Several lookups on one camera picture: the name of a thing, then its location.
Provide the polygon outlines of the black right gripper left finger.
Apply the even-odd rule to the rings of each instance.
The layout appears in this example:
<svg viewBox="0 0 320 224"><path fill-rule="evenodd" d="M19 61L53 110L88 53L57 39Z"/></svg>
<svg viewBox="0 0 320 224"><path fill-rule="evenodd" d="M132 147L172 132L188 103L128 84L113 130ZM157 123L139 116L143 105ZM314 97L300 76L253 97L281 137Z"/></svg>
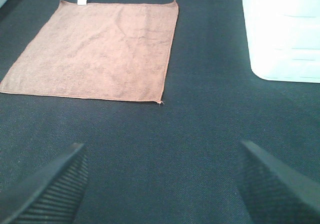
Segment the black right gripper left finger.
<svg viewBox="0 0 320 224"><path fill-rule="evenodd" d="M84 144L61 155L21 183L1 192L2 224L71 224L88 186Z"/></svg>

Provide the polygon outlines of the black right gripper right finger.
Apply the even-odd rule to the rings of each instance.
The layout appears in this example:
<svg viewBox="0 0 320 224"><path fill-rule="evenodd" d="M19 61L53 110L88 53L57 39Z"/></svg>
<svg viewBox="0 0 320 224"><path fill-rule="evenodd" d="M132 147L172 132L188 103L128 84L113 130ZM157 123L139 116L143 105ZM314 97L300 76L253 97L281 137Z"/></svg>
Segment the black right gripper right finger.
<svg viewBox="0 0 320 224"><path fill-rule="evenodd" d="M320 185L253 143L238 147L236 184L255 224L318 224Z"/></svg>

